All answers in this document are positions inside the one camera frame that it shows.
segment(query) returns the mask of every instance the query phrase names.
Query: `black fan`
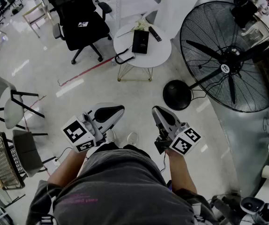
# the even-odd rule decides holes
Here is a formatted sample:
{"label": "black fan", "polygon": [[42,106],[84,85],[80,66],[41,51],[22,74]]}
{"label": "black fan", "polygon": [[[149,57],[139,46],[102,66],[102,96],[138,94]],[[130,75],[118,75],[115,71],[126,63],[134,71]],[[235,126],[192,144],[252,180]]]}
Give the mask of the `black fan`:
{"label": "black fan", "polygon": [[181,53],[196,83],[173,80],[163,96],[173,110],[185,109],[191,90],[200,86],[212,99],[238,112],[257,112],[269,106],[268,91],[252,58],[269,46],[269,29],[256,16],[242,30],[228,2],[195,7],[180,30]]}

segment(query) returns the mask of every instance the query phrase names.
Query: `round white table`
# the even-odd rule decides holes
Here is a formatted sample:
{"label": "round white table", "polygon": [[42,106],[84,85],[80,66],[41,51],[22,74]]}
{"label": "round white table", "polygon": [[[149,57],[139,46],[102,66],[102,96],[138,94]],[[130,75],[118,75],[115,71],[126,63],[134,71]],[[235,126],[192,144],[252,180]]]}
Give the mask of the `round white table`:
{"label": "round white table", "polygon": [[[118,54],[120,52],[125,51],[127,48],[132,46],[133,39],[134,39],[134,32],[129,32],[133,27],[136,27],[138,23],[130,23],[125,25],[124,27],[120,28],[116,36],[114,38],[114,49],[115,52]],[[125,79],[122,80],[124,77],[133,67],[143,68],[149,79],[147,81],[152,81],[152,74],[153,68],[163,64],[171,54],[171,41],[166,36],[165,32],[160,30],[157,26],[150,25],[153,29],[157,32],[157,34],[161,37],[162,41],[158,42],[151,33],[149,33],[148,38],[148,48],[147,54],[136,53],[134,54],[131,52],[132,47],[124,54],[120,55],[119,57],[122,60],[127,60],[133,56],[135,59],[132,59],[125,63],[124,68],[121,70],[122,65],[120,65],[119,72],[118,72],[118,81],[142,81],[138,79]]]}

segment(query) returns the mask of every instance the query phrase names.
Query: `gray t-shirt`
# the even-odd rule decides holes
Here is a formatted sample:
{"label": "gray t-shirt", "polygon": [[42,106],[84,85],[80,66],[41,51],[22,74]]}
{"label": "gray t-shirt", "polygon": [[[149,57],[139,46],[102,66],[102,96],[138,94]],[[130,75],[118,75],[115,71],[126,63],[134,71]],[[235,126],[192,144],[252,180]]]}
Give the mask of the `gray t-shirt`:
{"label": "gray t-shirt", "polygon": [[[56,196],[53,216],[60,225],[194,224],[192,205],[201,203],[203,214],[211,214],[203,197],[184,189],[180,193],[167,188],[150,158],[133,150],[102,151],[91,155],[81,175],[65,188],[40,181],[27,224],[48,213],[50,196]],[[215,223],[213,217],[208,220]]]}

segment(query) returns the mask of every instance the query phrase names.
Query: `white floor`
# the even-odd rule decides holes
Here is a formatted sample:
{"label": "white floor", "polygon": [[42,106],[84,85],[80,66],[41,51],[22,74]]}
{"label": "white floor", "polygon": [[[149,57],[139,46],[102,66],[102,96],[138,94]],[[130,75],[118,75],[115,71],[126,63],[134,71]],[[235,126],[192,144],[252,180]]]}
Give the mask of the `white floor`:
{"label": "white floor", "polygon": [[[69,51],[65,41],[53,38],[52,25],[48,21],[38,23],[40,29],[34,27],[41,36],[40,39],[37,38],[22,18],[23,13],[35,6],[34,1],[23,0],[23,3],[24,9],[12,17],[7,12],[4,25],[0,26],[7,33],[4,39],[0,36],[0,76],[14,84],[18,91],[38,93],[39,98],[43,98],[33,108],[43,113],[45,119],[30,112],[25,113],[30,131],[49,134],[47,137],[36,138],[42,160],[59,156],[69,146],[60,128],[73,115],[89,111],[96,103],[115,102],[124,105],[126,109],[122,119],[113,128],[119,144],[126,144],[127,135],[132,131],[137,132],[138,147],[149,153],[159,169],[162,169],[164,155],[159,155],[154,145],[158,129],[151,109],[155,105],[166,107],[162,92],[168,81],[183,79],[188,84],[194,82],[176,47],[172,45],[170,58],[154,69],[152,82],[118,82],[119,67],[107,62],[60,87],[59,84],[99,64],[97,55],[90,47],[86,47],[77,58],[77,63],[71,65],[76,51]],[[52,15],[58,21],[57,14]],[[106,38],[96,42],[95,46],[102,53],[104,61],[115,55],[112,41]],[[133,69],[130,75],[146,76],[139,69]],[[196,93],[195,96],[204,96],[201,91]],[[4,96],[0,104],[7,99]],[[23,97],[23,100],[26,105],[32,105],[37,98]],[[203,136],[194,150],[186,155],[188,168],[199,194],[210,199],[213,195],[224,194],[232,188],[237,189],[228,143],[208,98],[196,99],[187,109],[175,113],[181,121],[188,122]],[[7,130],[2,122],[0,132],[5,132],[11,139],[12,131]],[[66,151],[60,161],[63,161],[67,153]],[[163,176],[168,181],[170,172],[167,157],[166,165]],[[51,162],[46,166],[51,174],[55,165]],[[25,223],[29,204],[40,179],[48,179],[48,173],[27,178],[26,187],[19,191],[26,196],[7,208],[16,224]]]}

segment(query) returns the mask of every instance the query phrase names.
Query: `fan grille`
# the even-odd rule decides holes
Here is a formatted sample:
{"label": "fan grille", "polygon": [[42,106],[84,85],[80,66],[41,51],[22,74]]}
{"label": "fan grille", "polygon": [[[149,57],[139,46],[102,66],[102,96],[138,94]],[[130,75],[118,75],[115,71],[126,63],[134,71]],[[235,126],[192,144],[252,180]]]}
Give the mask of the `fan grille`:
{"label": "fan grille", "polygon": [[[245,36],[234,21],[231,10],[234,4],[227,2],[209,2],[195,7],[185,18],[180,31],[180,45],[186,65],[196,81],[201,80],[220,67],[220,63],[189,45],[186,40],[200,43],[222,54],[240,53],[251,47],[269,41],[269,29],[262,21],[248,22]],[[252,60],[240,65],[239,73],[232,74],[236,102],[232,102],[228,74],[217,76],[200,84],[202,89],[217,102],[238,112],[257,112],[269,106],[268,90],[262,74]]]}

